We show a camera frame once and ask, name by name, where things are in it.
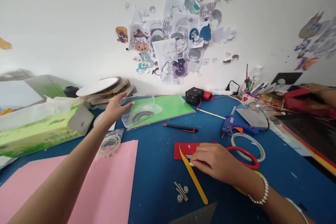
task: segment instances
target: blue glue gun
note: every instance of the blue glue gun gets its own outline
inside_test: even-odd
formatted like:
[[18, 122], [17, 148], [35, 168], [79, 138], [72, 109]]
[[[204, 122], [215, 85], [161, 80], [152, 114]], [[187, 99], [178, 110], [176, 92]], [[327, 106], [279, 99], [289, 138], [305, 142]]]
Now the blue glue gun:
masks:
[[233, 129], [238, 130], [241, 134], [243, 134], [243, 131], [247, 131], [251, 133], [252, 135], [256, 135], [259, 133], [259, 130], [252, 127], [251, 125], [238, 122], [234, 119], [233, 113], [235, 112], [236, 107], [233, 108], [230, 115], [227, 116], [227, 118], [224, 120], [221, 131], [222, 131], [222, 138], [225, 136], [225, 134], [231, 133]]

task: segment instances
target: red scissor handle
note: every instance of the red scissor handle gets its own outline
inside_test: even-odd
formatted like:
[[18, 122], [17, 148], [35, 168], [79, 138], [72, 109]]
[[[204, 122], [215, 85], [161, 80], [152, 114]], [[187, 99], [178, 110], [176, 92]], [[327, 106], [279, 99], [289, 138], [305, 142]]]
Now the red scissor handle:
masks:
[[257, 161], [257, 159], [247, 150], [244, 150], [243, 148], [239, 148], [236, 146], [230, 146], [226, 148], [228, 151], [240, 151], [243, 152], [246, 156], [248, 156], [250, 159], [252, 159], [254, 165], [250, 165], [250, 164], [246, 164], [242, 161], [240, 161], [243, 165], [245, 165], [246, 167], [250, 168], [251, 170], [258, 170], [259, 169], [259, 162]]

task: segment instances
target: black pen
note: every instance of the black pen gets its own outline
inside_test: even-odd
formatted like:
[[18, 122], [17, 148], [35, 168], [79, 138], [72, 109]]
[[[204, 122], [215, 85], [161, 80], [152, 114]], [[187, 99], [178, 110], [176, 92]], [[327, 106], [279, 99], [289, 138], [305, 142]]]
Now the black pen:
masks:
[[198, 131], [198, 129], [195, 129], [195, 128], [187, 128], [187, 127], [171, 125], [171, 124], [163, 124], [163, 126], [171, 127], [171, 128], [177, 128], [177, 129], [184, 130], [184, 131], [187, 131], [187, 132], [197, 132]]

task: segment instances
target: desk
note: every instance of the desk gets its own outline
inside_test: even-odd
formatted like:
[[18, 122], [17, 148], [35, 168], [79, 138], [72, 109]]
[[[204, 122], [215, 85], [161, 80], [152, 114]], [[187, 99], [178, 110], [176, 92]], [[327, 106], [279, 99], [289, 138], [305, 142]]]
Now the desk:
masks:
[[[232, 111], [232, 107], [238, 104], [238, 101], [225, 97], [202, 102], [201, 109], [225, 117]], [[92, 112], [97, 116], [102, 111]], [[235, 113], [235, 117], [243, 121], [238, 113]], [[173, 159], [174, 143], [177, 141], [219, 142], [228, 147], [231, 142], [227, 138], [221, 138], [222, 122], [220, 118], [197, 111], [195, 114], [169, 120], [169, 123], [198, 127], [198, 133], [163, 127], [162, 123], [124, 133], [123, 142], [139, 140], [129, 224], [168, 223], [204, 207], [182, 160]], [[123, 123], [118, 120], [116, 128], [122, 127]], [[69, 154], [82, 139], [75, 139], [46, 151], [19, 158], [0, 173], [0, 183], [6, 181], [18, 168], [30, 161]], [[258, 157], [257, 147], [243, 139], [238, 138], [237, 145]], [[282, 196], [292, 199], [296, 204], [302, 203], [308, 210], [306, 213], [317, 223], [334, 222], [336, 185], [271, 130], [260, 133], [255, 136], [255, 139], [266, 152], [266, 159], [260, 163], [259, 171], [267, 178], [270, 186]], [[243, 160], [237, 153], [232, 152], [232, 154]], [[197, 168], [194, 168], [194, 171], [209, 203], [218, 201], [212, 223], [270, 223], [261, 208], [254, 205], [248, 197], [243, 196], [232, 186], [211, 178]], [[187, 202], [177, 202], [178, 193], [175, 190], [174, 181], [182, 186], [188, 186], [189, 200]]]

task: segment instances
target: red paper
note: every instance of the red paper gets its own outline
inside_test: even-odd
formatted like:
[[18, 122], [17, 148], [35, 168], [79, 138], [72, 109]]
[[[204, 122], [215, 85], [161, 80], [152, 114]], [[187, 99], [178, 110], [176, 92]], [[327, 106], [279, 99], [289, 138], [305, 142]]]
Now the red paper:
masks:
[[[69, 224], [128, 223], [138, 140], [122, 143], [116, 153], [95, 160], [84, 180]], [[30, 162], [0, 187], [0, 223], [7, 223], [66, 158]]]
[[179, 146], [181, 147], [181, 151], [183, 155], [192, 155], [196, 152], [196, 147], [199, 146], [200, 143], [182, 143], [176, 142], [174, 146], [174, 160], [182, 160]]

